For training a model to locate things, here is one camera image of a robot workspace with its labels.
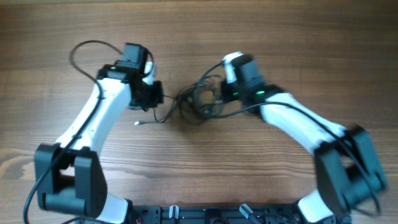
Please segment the black USB cable thin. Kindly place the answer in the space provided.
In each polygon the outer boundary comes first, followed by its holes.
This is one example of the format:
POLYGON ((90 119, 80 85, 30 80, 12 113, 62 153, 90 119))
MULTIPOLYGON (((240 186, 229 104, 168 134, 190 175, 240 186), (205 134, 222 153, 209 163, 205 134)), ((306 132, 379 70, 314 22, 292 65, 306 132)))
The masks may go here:
POLYGON ((169 96, 169 95, 163 95, 163 97, 170 98, 172 99, 172 103, 170 105, 170 108, 168 112, 161 118, 158 118, 156 115, 156 110, 153 108, 153 115, 154 119, 152 121, 136 121, 134 123, 135 126, 140 126, 144 124, 162 124, 165 123, 173 114, 174 110, 177 107, 177 96, 169 96))

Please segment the black USB cable thick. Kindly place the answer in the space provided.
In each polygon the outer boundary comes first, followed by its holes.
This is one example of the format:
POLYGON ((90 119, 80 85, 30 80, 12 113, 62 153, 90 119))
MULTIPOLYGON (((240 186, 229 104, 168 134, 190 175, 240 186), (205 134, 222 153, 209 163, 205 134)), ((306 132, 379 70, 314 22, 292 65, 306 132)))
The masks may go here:
POLYGON ((212 72, 223 65, 217 63, 207 70, 196 82, 182 90, 176 97, 178 113, 183 121, 203 124, 222 114, 224 109, 220 81, 223 77, 212 72))

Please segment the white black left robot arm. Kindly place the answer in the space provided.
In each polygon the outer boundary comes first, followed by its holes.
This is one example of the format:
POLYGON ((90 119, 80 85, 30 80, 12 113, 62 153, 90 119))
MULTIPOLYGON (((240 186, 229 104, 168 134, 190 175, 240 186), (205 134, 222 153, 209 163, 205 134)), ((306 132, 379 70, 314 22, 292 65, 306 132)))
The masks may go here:
POLYGON ((163 102, 162 84, 154 80, 154 57, 147 48, 126 43, 118 54, 119 60, 90 77, 95 87, 69 129, 54 144, 36 149, 36 181, 24 205, 24 223, 34 196, 42 210, 73 215, 73 222, 142 223, 130 200, 108 192, 100 154, 126 108, 147 111, 163 102))

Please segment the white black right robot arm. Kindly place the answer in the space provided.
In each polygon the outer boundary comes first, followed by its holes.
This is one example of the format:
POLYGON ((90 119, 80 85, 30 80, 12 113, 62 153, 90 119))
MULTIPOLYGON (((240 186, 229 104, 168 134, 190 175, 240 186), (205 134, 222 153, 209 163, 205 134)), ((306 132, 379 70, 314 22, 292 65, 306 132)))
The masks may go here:
POLYGON ((360 126, 346 128, 317 115, 299 103, 291 93, 268 85, 256 61, 242 52, 222 59, 226 79, 222 94, 228 101, 239 100, 296 140, 313 157, 316 189, 296 203, 306 223, 342 217, 367 200, 381 213, 378 194, 387 180, 369 133, 360 126))

